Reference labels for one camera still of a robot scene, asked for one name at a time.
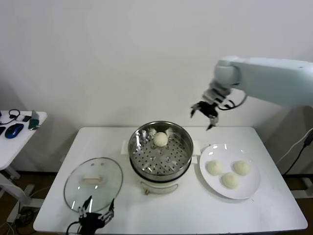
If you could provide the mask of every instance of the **dough ball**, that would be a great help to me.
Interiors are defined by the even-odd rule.
[[[153,138],[153,143],[158,147],[167,145],[168,137],[164,132],[157,132]]]
[[[207,171],[211,175],[221,175],[223,173],[223,166],[219,161],[209,161],[206,165]]]
[[[222,176],[222,183],[229,189],[235,189],[239,185],[239,177],[233,172],[226,173]]]
[[[245,161],[235,162],[234,170],[237,174],[240,174],[240,175],[248,175],[251,172],[249,163]]]

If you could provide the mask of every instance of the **metal rim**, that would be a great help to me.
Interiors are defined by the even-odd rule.
[[[94,159],[108,159],[108,160],[113,161],[114,163],[117,164],[117,166],[118,166],[119,169],[121,170],[122,182],[121,182],[121,185],[120,185],[120,187],[119,187],[119,189],[118,189],[118,191],[117,191],[117,193],[116,193],[116,195],[115,195],[114,198],[116,198],[116,197],[118,196],[119,192],[121,191],[121,188],[122,188],[122,185],[123,185],[123,182],[124,182],[124,175],[123,175],[122,168],[121,168],[121,166],[118,164],[118,162],[115,161],[115,160],[113,160],[113,159],[111,159],[111,158],[105,158],[105,157],[89,159],[89,160],[84,161],[83,163],[79,164],[79,165],[69,174],[69,176],[67,177],[67,180],[66,180],[66,182],[65,182],[65,184],[64,184],[64,188],[63,188],[63,198],[64,198],[64,201],[65,201],[65,204],[71,209],[71,211],[74,211],[74,212],[77,212],[77,213],[78,213],[77,210],[73,210],[73,209],[71,208],[71,206],[67,203],[67,200],[66,200],[66,198],[65,198],[65,188],[66,188],[67,182],[68,182],[70,176],[73,174],[73,172],[74,172],[78,167],[80,167],[82,164],[84,164],[84,163],[86,163],[86,162],[89,162],[89,161],[91,161],[91,160],[94,160]],[[107,205],[105,205],[103,208],[98,209],[98,210],[96,210],[96,211],[94,211],[94,212],[98,212],[98,211],[103,210],[104,208],[108,207],[108,206],[110,205],[110,203],[111,203],[111,202],[109,202],[109,203],[108,203]]]
[[[150,127],[161,132],[163,132],[163,130],[160,129],[163,128],[173,128],[174,130],[173,135],[171,136],[172,138],[169,138],[169,142],[171,143],[166,145],[166,149],[157,148],[158,151],[162,151],[163,154],[159,155],[156,153],[155,146],[153,149],[150,149],[153,145],[151,142],[153,138],[149,133]],[[128,142],[128,152],[131,166],[137,175],[150,182],[166,183],[178,179],[189,168],[193,152],[193,142],[189,133],[183,127],[169,121],[153,121],[140,126],[136,131],[134,131]],[[162,159],[157,162],[152,159],[155,159],[155,157],[158,158],[159,156],[161,156]]]

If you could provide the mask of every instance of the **blue mouse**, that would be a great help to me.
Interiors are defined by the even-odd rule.
[[[16,137],[23,128],[24,128],[24,124],[16,123],[12,126],[9,126],[8,129],[6,129],[4,135],[8,139],[12,139],[12,138]]]

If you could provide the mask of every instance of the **robotic hand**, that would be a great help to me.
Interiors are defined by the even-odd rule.
[[[105,214],[99,214],[94,212],[87,212],[87,208],[90,204],[92,196],[90,196],[83,204],[78,208],[79,219],[69,225],[66,235],[73,224],[80,224],[81,228],[77,231],[81,235],[94,235],[97,229],[101,229],[109,223],[114,217],[114,199],[112,200],[109,210]]]
[[[244,99],[237,105],[227,96],[231,89],[244,91]],[[242,105],[247,96],[290,107],[313,105],[313,63],[267,58],[243,59],[227,56],[214,69],[214,79],[202,97],[193,105],[210,119],[207,130],[218,122],[217,109],[232,110]]]

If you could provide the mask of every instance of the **small white table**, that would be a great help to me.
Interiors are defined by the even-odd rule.
[[[166,195],[145,195],[129,159],[121,155],[124,140],[136,128],[82,128],[70,148],[34,222],[40,232],[64,233],[78,214],[64,202],[64,184],[82,162],[98,157],[117,161],[124,182],[114,205],[115,216],[98,234],[238,234],[301,230],[308,223],[258,135],[251,127],[186,128],[201,147],[234,143],[254,158],[261,184],[246,200],[215,193],[203,181],[198,165],[191,165],[182,183]],[[76,232],[78,225],[70,232]]]
[[[1,111],[1,118],[0,120],[3,123],[10,121],[8,111]],[[31,111],[21,111],[21,115],[28,115],[31,116]],[[39,124],[41,125],[45,119],[47,118],[47,113],[45,112],[37,112],[39,115]],[[15,124],[15,123],[22,123],[24,124],[24,128],[21,132],[13,139],[7,139],[4,136],[6,129]],[[6,125],[0,125],[6,127],[5,131],[0,135],[0,149],[1,149],[1,157],[0,157],[0,170],[7,171],[10,175],[10,179],[18,179],[20,175],[10,167],[10,164],[15,159],[17,154],[21,151],[21,149],[26,145],[28,140],[33,136],[36,130],[30,131],[28,129],[29,122],[22,122],[22,121],[13,121]],[[42,204],[41,199],[30,199],[28,196],[32,192],[34,185],[28,185],[26,189],[23,191],[22,189],[16,187],[10,179],[5,178],[2,174],[0,174],[0,187],[3,188],[0,191],[0,197],[3,195],[4,191],[10,193],[13,197],[17,200],[21,201],[21,208],[22,207],[40,207]],[[18,203],[15,205],[14,209],[10,213],[7,222],[14,222],[15,217],[17,215],[18,210]]]

